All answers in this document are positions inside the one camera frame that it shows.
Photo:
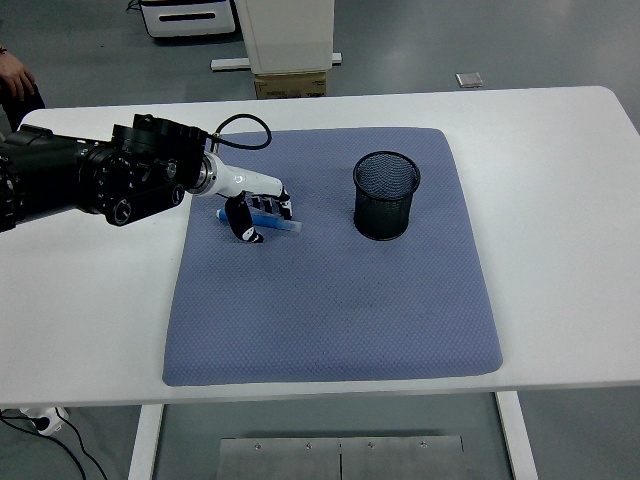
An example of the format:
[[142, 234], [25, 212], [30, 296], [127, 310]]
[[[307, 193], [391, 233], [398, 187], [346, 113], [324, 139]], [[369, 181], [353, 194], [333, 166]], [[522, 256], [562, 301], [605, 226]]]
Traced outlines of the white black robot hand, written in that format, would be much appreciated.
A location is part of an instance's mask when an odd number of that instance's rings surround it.
[[258, 208], [276, 205], [282, 218], [292, 219], [291, 197], [279, 179], [225, 165], [211, 152], [204, 153], [198, 185], [191, 193], [196, 196], [224, 197], [229, 226], [235, 237], [245, 243], [263, 241], [254, 227], [247, 196], [258, 201]]

